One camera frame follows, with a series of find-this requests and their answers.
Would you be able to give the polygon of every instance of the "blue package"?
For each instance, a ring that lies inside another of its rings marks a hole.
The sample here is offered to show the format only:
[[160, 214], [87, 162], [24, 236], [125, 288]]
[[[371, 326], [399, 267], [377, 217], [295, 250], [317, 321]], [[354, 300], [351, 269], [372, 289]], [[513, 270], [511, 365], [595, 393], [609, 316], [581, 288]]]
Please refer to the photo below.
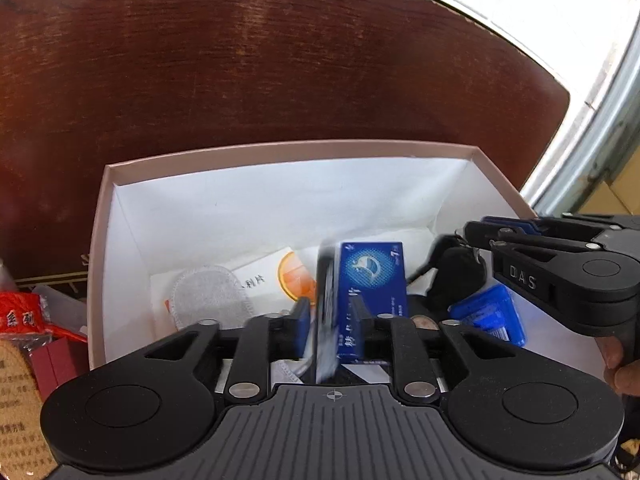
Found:
[[489, 222], [491, 224], [500, 224], [507, 227], [519, 227], [527, 235], [541, 235], [540, 229], [531, 220], [521, 220], [519, 218], [503, 218], [501, 216], [485, 216], [482, 218], [482, 222]]
[[362, 342], [351, 322], [350, 298], [361, 296], [372, 316], [407, 316], [404, 256], [400, 242], [346, 242], [338, 268], [338, 357], [362, 361]]
[[527, 342], [509, 290], [501, 283], [451, 305], [449, 315], [514, 345]]

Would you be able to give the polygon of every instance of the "dark red wood panel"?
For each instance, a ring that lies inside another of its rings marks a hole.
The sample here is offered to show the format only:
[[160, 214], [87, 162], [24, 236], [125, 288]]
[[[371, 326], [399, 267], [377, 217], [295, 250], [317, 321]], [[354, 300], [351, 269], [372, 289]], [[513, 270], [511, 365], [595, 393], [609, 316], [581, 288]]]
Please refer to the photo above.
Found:
[[431, 0], [0, 0], [0, 257], [82, 270], [105, 164], [286, 139], [480, 146], [520, 186], [568, 93]]

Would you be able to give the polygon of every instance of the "red packet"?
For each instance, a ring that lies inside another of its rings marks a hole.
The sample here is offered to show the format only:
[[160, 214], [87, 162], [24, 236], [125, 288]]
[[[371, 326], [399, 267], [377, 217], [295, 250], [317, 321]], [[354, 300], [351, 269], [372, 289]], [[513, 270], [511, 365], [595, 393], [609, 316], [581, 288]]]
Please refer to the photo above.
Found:
[[40, 297], [30, 292], [0, 292], [0, 334], [44, 333]]

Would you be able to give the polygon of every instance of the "finger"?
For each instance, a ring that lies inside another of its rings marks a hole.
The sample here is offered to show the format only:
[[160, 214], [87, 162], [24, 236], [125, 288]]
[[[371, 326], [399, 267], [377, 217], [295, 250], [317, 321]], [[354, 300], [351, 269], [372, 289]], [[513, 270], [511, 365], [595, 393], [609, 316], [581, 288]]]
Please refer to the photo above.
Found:
[[597, 337], [595, 339], [607, 368], [617, 368], [620, 366], [625, 352], [619, 339], [614, 336]]
[[620, 368], [616, 372], [614, 384], [622, 394], [640, 396], [640, 361]]
[[603, 376], [605, 382], [612, 387], [613, 391], [618, 394], [619, 391], [616, 389], [616, 372], [617, 370], [614, 370], [612, 368], [605, 368]]

